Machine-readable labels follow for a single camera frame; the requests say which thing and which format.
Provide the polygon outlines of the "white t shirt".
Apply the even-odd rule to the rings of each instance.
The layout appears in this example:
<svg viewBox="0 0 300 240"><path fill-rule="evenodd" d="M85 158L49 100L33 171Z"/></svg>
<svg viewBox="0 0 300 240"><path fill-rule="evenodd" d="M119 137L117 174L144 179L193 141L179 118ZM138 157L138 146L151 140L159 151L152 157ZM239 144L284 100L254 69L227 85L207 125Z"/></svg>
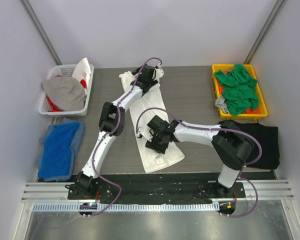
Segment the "white t shirt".
<svg viewBox="0 0 300 240"><path fill-rule="evenodd" d="M134 133L139 126L148 126L155 133L167 133L169 123L168 114L162 98L160 84L153 86L141 99L137 100L130 108L130 117ZM136 143L146 173L152 173L170 167L185 158L183 152L174 142L170 142L165 154L160 154L146 148L147 140L137 138Z"/></svg>

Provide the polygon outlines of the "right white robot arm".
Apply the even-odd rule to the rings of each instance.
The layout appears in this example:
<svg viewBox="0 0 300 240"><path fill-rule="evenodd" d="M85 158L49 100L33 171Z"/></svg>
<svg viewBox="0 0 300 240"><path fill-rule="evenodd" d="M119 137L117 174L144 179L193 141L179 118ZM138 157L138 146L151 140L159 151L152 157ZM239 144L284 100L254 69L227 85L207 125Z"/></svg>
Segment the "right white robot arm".
<svg viewBox="0 0 300 240"><path fill-rule="evenodd" d="M202 193L208 198L236 197L234 189L237 177L250 157L255 142L232 121L206 126L173 120L168 122L154 116L147 124L150 140L145 147L165 154L171 143L196 143L214 148L222 161L222 169L216 182L209 183Z"/></svg>

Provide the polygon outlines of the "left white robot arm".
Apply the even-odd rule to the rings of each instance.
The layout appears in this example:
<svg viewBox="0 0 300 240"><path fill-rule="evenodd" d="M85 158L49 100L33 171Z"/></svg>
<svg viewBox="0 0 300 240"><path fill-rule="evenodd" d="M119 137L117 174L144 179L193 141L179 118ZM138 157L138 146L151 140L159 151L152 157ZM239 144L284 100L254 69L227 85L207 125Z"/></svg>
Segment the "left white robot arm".
<svg viewBox="0 0 300 240"><path fill-rule="evenodd" d="M74 183L65 186L68 189L69 200L90 200L97 195L97 179L100 178L101 166L111 145L124 131L126 111L157 85L163 74L160 64L157 66L144 64L132 72L132 82L118 99L104 103L95 146L86 164L76 175Z"/></svg>

